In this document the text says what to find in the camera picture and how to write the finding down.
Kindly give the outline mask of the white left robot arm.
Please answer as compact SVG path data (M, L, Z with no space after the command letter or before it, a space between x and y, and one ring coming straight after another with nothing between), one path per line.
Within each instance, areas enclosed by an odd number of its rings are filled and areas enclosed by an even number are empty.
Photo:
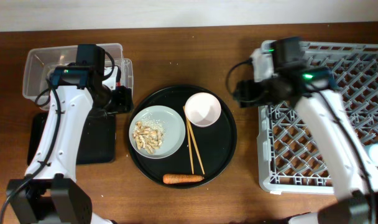
M113 65L58 66L47 79L49 106L38 148L23 179L11 179L0 211L11 206L20 223L109 223L93 212L90 197L76 182L81 135L92 111L132 110L132 91L119 86Z

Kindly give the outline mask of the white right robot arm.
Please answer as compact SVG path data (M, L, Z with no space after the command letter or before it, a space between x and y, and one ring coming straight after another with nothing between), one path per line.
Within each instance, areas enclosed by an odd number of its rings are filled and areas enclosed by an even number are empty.
M378 223L378 169L349 121L328 68L280 68L259 82L240 81L230 94L242 107L289 101L327 166L337 202L283 223Z

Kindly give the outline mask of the light blue cup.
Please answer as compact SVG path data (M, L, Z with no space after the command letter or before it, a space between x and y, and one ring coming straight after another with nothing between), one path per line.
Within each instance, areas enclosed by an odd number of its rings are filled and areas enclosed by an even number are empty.
M366 154L369 156L372 163L378 167L378 144L370 144L364 146L364 150Z

